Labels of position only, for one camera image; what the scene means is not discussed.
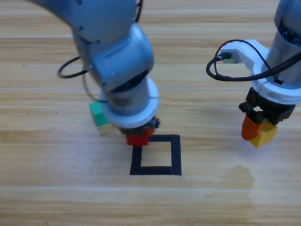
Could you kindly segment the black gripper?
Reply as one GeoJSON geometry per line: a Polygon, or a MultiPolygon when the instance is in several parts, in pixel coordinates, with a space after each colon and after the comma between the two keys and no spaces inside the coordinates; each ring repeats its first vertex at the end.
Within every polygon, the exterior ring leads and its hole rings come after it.
{"type": "MultiPolygon", "coordinates": [[[[151,121],[150,121],[150,127],[151,128],[145,128],[144,129],[144,135],[146,137],[149,137],[149,136],[152,136],[155,132],[155,130],[157,128],[159,128],[159,125],[160,125],[160,119],[159,118],[153,118],[151,121]]],[[[128,133],[128,129],[126,128],[119,128],[120,132],[123,134],[123,135],[127,135],[128,133]]]]}
{"type": "Polygon", "coordinates": [[[242,123],[241,136],[244,140],[251,140],[259,134],[260,123],[264,121],[277,125],[288,119],[296,105],[284,105],[262,97],[254,88],[250,88],[246,101],[239,105],[239,109],[246,113],[242,123]]]}

